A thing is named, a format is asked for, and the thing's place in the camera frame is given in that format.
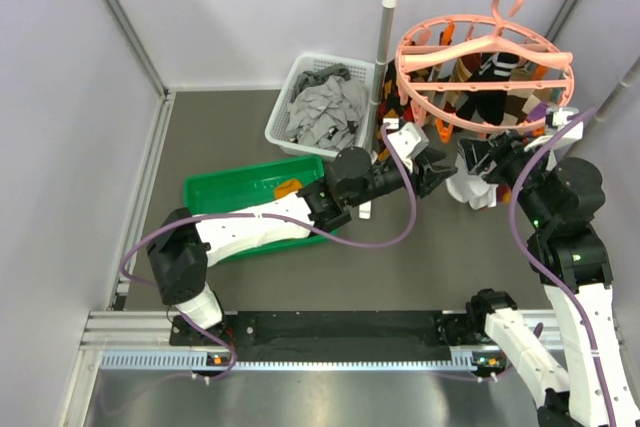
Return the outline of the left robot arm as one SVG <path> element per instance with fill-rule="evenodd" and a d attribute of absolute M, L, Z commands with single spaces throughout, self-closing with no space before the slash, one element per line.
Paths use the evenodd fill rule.
<path fill-rule="evenodd" d="M 330 233 L 350 222 L 351 208 L 400 188 L 416 202 L 456 173 L 445 158 L 424 147 L 400 161 L 372 161 L 364 149 L 351 147 L 337 154 L 323 177 L 272 202 L 212 218 L 174 210 L 147 245 L 163 304 L 189 318 L 203 342 L 220 341 L 227 321 L 207 283 L 209 267 L 253 248 Z"/>

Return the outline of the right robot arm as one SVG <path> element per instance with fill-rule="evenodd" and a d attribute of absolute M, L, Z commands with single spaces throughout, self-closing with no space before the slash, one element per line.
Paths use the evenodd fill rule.
<path fill-rule="evenodd" d="M 575 157 L 552 161 L 553 141 L 515 132 L 463 138 L 457 165 L 465 180 L 510 188 L 509 212 L 533 227 L 514 239 L 539 275 L 558 323 L 566 364 L 557 365 L 505 293 L 478 292 L 466 327 L 494 341 L 524 381 L 542 426 L 636 426 L 639 409 L 626 379 L 613 321 L 613 274 L 591 222 L 605 203 L 602 175 Z"/>

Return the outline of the pink round clip hanger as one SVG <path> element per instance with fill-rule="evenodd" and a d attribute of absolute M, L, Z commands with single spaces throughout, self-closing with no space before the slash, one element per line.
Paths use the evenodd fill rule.
<path fill-rule="evenodd" d="M 543 117 L 535 107 L 564 107 L 574 94 L 572 54 L 512 22 L 525 0 L 515 0 L 507 14 L 500 1 L 492 0 L 490 15 L 428 19 L 397 46 L 399 103 L 418 125 L 433 125 L 444 143 L 456 131 L 539 135 Z"/>

